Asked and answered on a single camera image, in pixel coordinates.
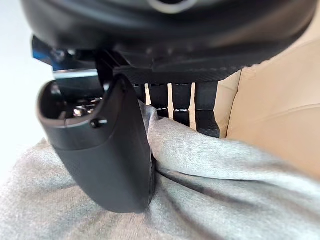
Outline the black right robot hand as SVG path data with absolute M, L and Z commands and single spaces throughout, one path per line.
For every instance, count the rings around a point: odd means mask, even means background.
M 37 116 L 81 189 L 115 213 L 150 204 L 155 162 L 139 102 L 150 95 L 218 138 L 218 82 L 278 55 L 309 27 L 315 0 L 24 0 L 33 57 L 52 67 Z

